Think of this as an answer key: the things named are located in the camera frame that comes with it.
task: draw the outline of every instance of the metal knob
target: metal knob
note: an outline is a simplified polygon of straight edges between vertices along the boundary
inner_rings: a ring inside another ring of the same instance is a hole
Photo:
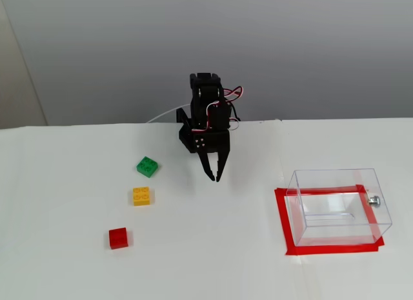
[[[380,198],[378,195],[375,195],[374,197],[369,197],[368,199],[368,205],[374,206],[375,208],[378,208],[380,206]]]

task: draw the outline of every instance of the white tabletop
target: white tabletop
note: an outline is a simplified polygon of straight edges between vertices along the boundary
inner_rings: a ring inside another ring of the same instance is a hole
[[[413,119],[283,121],[281,163],[295,169],[374,168],[393,226],[378,253],[301,257],[311,299],[411,299]]]
[[[413,120],[241,123],[220,183],[179,127],[0,131],[0,299],[409,297]],[[376,169],[394,223],[378,253],[284,255],[274,189],[317,168]],[[138,186],[154,204],[132,205]],[[120,227],[133,243],[111,250]]]
[[[304,299],[274,198],[277,123],[231,133],[219,183],[181,124],[0,131],[0,299]],[[160,164],[150,179],[144,156]],[[154,204],[132,205],[140,186]],[[111,250],[121,227],[132,245]]]

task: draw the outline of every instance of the gray wall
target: gray wall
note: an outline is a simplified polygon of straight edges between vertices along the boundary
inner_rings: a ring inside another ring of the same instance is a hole
[[[44,125],[45,117],[0,0],[0,129]]]
[[[413,116],[413,0],[3,1],[51,125],[147,121],[192,72],[243,120]]]

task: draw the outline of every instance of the red and white wire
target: red and white wire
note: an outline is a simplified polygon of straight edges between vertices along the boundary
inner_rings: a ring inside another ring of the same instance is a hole
[[[238,86],[233,90],[230,89],[224,89],[224,97],[228,97],[230,95],[236,95],[237,97],[231,99],[231,100],[227,100],[225,102],[232,102],[235,101],[236,99],[239,99],[244,93],[244,88],[242,86]],[[210,103],[207,107],[206,107],[206,128],[205,129],[192,129],[192,132],[206,132],[210,127],[209,127],[209,118],[208,118],[208,109],[211,105],[218,105],[219,101],[214,101],[213,103]],[[238,122],[238,126],[235,129],[238,129],[239,127],[239,121],[238,119],[236,119],[235,117],[230,117],[230,120],[235,120]]]

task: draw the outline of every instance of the clear plastic box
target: clear plastic box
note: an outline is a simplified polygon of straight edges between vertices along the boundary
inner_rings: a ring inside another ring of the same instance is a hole
[[[375,243],[392,226],[374,169],[296,170],[285,199],[296,246]]]

